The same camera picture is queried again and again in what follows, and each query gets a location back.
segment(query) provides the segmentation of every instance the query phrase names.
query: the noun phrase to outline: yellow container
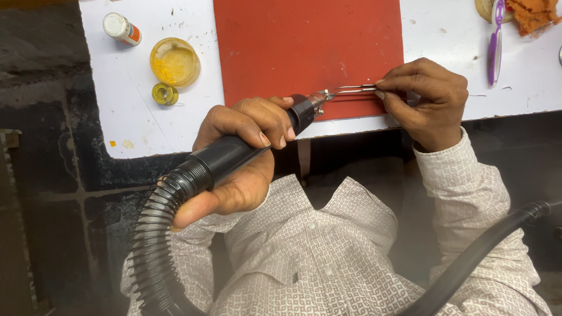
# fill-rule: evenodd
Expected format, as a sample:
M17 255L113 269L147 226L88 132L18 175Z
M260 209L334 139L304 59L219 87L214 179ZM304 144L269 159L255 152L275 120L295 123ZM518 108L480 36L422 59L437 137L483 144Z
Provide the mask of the yellow container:
M154 45L150 68L161 82L173 87L187 87L199 77L201 63L188 42L168 37Z

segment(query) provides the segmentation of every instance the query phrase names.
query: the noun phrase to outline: orange cloth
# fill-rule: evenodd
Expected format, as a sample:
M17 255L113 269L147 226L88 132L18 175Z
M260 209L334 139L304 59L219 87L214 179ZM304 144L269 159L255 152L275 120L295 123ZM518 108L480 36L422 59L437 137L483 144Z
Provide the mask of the orange cloth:
M507 0L519 21L519 34L538 37L552 24L558 24L562 17L556 14L558 0Z

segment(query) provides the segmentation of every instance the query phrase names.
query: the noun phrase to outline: white patterned shirt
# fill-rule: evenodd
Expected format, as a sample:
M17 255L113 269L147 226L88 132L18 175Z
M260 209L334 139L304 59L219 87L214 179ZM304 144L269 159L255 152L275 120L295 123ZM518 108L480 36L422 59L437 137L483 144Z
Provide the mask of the white patterned shirt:
M507 214L510 199L497 168L478 163L464 131L456 146L415 154L435 198L442 258L434 282ZM256 210L209 215L171 234L171 244L186 295L210 315L395 315L424 292L393 271L387 254L396 231L394 213L351 178L314 210L291 175L273 182ZM213 302L215 232L226 233L235 272ZM522 237L518 229L494 248L438 315L551 315L532 288L540 279ZM121 291L132 298L128 315L140 316L129 274L124 267Z

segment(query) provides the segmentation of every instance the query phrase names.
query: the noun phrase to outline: right hand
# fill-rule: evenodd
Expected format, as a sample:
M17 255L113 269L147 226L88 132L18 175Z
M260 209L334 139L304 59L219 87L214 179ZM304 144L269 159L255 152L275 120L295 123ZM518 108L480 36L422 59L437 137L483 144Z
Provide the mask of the right hand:
M420 58L392 69L376 84L381 90L375 94L383 100L387 112L426 151L442 151L460 142L460 123L468 98L466 78ZM410 107L391 90L417 93L420 102Z
M197 151L227 134L237 134L251 146L271 145L281 149L295 138L289 115L285 111L293 98L271 97L244 99L232 108L217 105L201 123L193 144ZM274 160L270 150L229 176L211 192L204 191L185 202L174 217L173 232L209 214L228 215L251 211L265 199L273 177Z

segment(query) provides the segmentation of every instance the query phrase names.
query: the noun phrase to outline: person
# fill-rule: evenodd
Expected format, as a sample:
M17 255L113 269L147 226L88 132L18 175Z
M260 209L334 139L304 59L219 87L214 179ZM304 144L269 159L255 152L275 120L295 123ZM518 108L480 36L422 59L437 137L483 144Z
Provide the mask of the person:
M426 58L398 66L377 81L386 110L415 140L414 152L428 195L442 254L435 280L510 207L500 173L478 163L461 127L467 80ZM414 92L410 107L392 91ZM295 139L284 109L291 98L246 99L215 106L201 124L193 150L225 134L255 147L280 149ZM320 210L294 175L271 183L271 151L254 159L212 192L178 210L171 244L188 298L210 315L395 315L424 290L397 275L387 254L397 231L392 210L351 178ZM213 302L211 253L216 232L234 275ZM540 279L517 230L478 265L439 315L551 315L533 290ZM121 290L129 315L140 315L127 273Z

